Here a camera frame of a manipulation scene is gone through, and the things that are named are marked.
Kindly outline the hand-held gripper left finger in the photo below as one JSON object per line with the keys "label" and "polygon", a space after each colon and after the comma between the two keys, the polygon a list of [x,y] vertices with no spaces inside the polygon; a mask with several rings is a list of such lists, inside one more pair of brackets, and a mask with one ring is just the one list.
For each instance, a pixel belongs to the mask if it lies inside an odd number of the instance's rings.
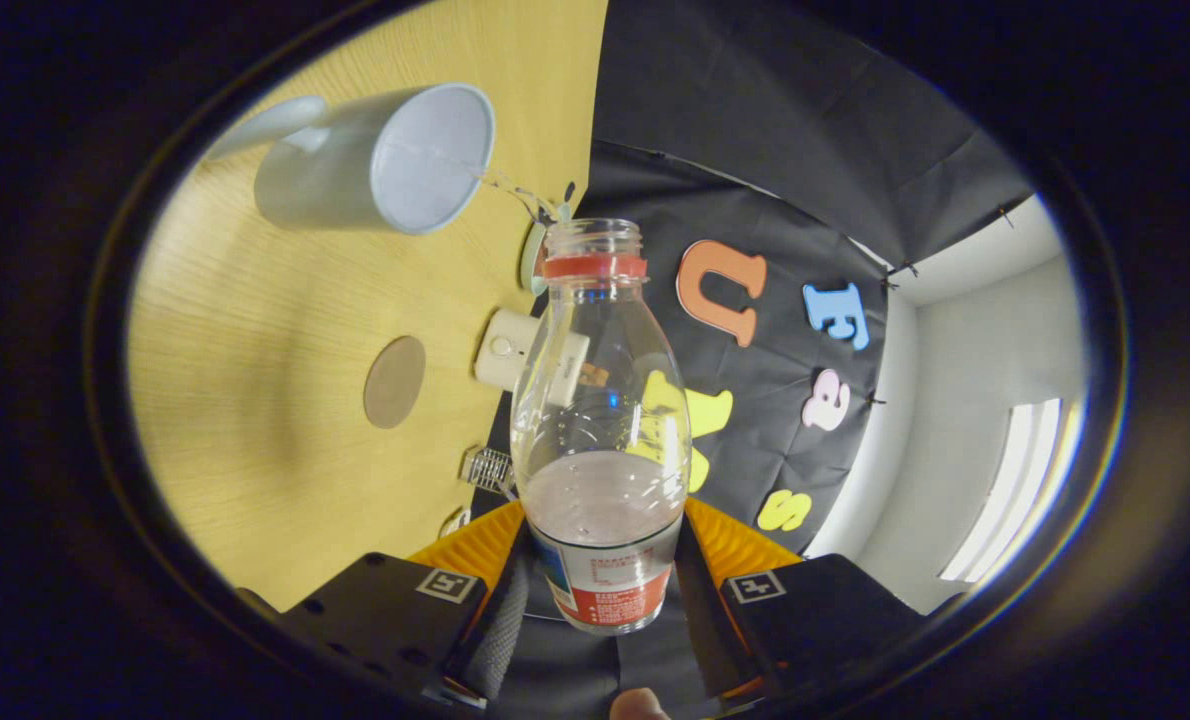
{"label": "hand-held gripper left finger", "polygon": [[522,505],[511,502],[408,559],[361,556],[280,624],[400,697],[486,706],[516,651],[528,547]]}

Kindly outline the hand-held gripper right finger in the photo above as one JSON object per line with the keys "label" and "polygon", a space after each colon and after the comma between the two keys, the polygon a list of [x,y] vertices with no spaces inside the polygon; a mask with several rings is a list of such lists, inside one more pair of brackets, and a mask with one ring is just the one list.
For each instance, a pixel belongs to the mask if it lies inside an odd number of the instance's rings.
{"label": "hand-held gripper right finger", "polygon": [[927,625],[847,557],[804,559],[696,497],[685,502],[677,572],[714,696],[829,689]]}

